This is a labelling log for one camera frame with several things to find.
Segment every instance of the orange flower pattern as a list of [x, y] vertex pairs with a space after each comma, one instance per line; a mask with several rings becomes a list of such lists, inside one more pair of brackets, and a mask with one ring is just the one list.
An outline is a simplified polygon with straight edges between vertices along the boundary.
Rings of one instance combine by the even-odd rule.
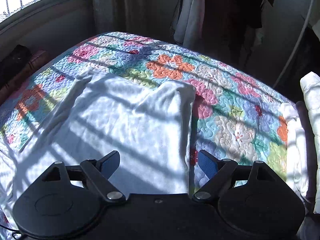
[[153, 70], [155, 78], [182, 79], [182, 72], [191, 72], [195, 67], [187, 62], [182, 62], [180, 55], [173, 58], [161, 54], [157, 61], [150, 61], [146, 64], [147, 68]]
[[33, 89], [25, 90], [22, 98], [18, 101], [15, 109], [19, 111], [17, 120], [20, 121], [28, 112], [36, 111], [39, 108], [39, 101], [45, 97], [42, 84], [36, 85]]
[[283, 140], [285, 143], [287, 143], [288, 140], [288, 129], [287, 124], [285, 123], [285, 120], [283, 116], [279, 116], [280, 126], [277, 130], [277, 134]]

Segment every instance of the quilted bedspread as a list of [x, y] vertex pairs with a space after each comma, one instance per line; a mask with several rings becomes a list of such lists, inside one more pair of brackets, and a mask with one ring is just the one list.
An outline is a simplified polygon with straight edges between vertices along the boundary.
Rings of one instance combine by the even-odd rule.
[[287, 128], [279, 108], [288, 99], [210, 57], [118, 32], [87, 39], [26, 80], [0, 107], [0, 150], [9, 146], [19, 154], [87, 65], [150, 89], [170, 79], [196, 87], [190, 153], [195, 190], [207, 181], [197, 165], [201, 149], [239, 164], [262, 160], [286, 179]]

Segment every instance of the white garment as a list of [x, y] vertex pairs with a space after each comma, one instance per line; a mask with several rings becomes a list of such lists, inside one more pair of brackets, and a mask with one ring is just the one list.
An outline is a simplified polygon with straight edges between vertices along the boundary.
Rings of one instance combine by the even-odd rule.
[[317, 193], [314, 212], [320, 213], [320, 77], [313, 72], [305, 75], [300, 80], [304, 102], [308, 109], [308, 115], [313, 133], [317, 152]]
[[184, 48], [193, 49], [201, 38], [204, 20], [204, 0], [183, 0], [174, 40]]
[[309, 178], [305, 132], [299, 114], [291, 104], [282, 103], [280, 111], [288, 129], [286, 183], [299, 197], [306, 200]]
[[188, 193], [195, 88], [179, 81], [156, 90], [89, 67], [21, 152], [12, 192], [1, 207], [10, 223], [17, 198], [53, 162], [79, 165], [120, 153], [109, 181], [129, 193]]

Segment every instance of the hanging clothes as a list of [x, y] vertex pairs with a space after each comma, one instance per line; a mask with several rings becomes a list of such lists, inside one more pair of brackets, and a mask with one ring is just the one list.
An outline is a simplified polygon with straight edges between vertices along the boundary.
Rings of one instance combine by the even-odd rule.
[[193, 49], [201, 38], [203, 20], [204, 0], [183, 0], [174, 40], [184, 48]]
[[[251, 47], [262, 43], [261, 11], [266, 1], [274, 0], [205, 0], [202, 35], [205, 53], [241, 67], [239, 61], [245, 62]], [[239, 60], [243, 46], [245, 55]]]

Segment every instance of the wall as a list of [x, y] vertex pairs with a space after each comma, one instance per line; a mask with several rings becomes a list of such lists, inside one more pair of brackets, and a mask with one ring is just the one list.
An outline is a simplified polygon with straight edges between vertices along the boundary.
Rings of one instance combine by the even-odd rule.
[[245, 72], [273, 85], [298, 39], [310, 0], [275, 0], [266, 4], [262, 19], [265, 38], [248, 61]]
[[149, 36], [162, 41], [173, 42], [170, 25], [179, 0], [148, 0]]
[[49, 51], [51, 58], [95, 34], [92, 8], [67, 0], [40, 11], [0, 35], [0, 60], [17, 44]]

